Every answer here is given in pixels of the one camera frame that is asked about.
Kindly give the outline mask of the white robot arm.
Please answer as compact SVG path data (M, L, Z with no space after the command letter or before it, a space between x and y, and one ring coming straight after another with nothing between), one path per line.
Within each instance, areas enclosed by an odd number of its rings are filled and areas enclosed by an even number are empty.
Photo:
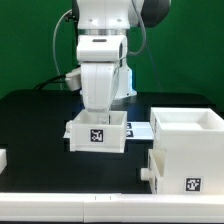
M157 26L170 7L171 0L73 0L84 107L97 123L110 122L115 99L136 94L127 65L134 54L128 49L128 30Z

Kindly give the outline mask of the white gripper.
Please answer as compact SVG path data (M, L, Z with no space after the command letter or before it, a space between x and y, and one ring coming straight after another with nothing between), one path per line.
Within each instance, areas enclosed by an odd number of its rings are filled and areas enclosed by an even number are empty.
M88 111L108 112L119 86L118 63L81 64L81 84L84 106ZM109 115L99 115L100 124L109 123Z

